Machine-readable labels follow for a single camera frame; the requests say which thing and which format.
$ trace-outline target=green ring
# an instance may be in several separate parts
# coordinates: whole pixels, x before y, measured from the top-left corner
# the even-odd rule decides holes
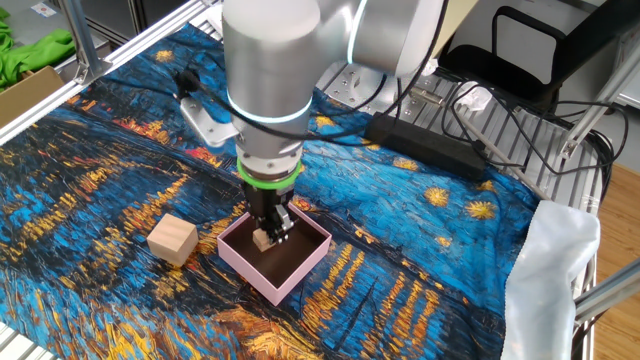
[[[275,181],[275,182],[261,181],[261,180],[252,178],[249,174],[247,174],[247,172],[242,167],[242,163],[240,163],[240,158],[238,158],[238,173],[240,173],[240,176],[242,177],[242,179],[246,181],[247,184],[251,186],[255,186],[258,189],[262,189],[262,190],[278,190],[278,189],[284,189],[286,187],[293,185],[298,175],[300,175],[301,169],[302,169],[302,162],[298,161],[298,166],[296,166],[296,169],[293,170],[293,173],[291,173],[291,175],[289,175],[289,177],[287,177],[286,179]]]

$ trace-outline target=green cloth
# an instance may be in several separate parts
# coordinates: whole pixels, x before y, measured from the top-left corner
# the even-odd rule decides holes
[[[76,51],[71,33],[66,30],[53,30],[37,43],[16,49],[11,49],[13,40],[9,37],[10,32],[11,29],[0,22],[0,91],[17,83],[21,73],[55,64]]]
[[[2,22],[2,20],[9,17],[9,13],[0,7],[0,53],[11,49],[13,46],[13,39],[11,38],[11,29],[9,26]]]

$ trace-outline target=blue patterned fabric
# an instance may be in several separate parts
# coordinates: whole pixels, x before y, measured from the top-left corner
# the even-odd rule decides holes
[[[245,211],[233,142],[204,147],[175,99],[122,84],[172,92],[188,65],[224,97],[223,64],[187,26],[0,148],[0,320],[65,359],[499,358],[537,198],[491,167],[474,183],[377,146],[307,142],[294,203],[333,243],[274,307],[217,255]],[[340,108],[316,91],[312,111]],[[198,226],[182,268],[146,244],[165,213]]]

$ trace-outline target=chair backrest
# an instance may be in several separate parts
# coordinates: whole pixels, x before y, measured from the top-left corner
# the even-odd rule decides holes
[[[559,87],[600,49],[639,21],[640,0],[607,0],[558,42],[549,86]]]

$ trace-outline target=small wooden block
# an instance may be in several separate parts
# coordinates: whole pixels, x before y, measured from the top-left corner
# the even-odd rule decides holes
[[[276,243],[269,243],[269,235],[262,229],[253,232],[253,242],[260,249],[260,252],[265,252],[276,245]]]
[[[147,236],[151,253],[174,265],[182,266],[198,244],[196,226],[165,214]]]

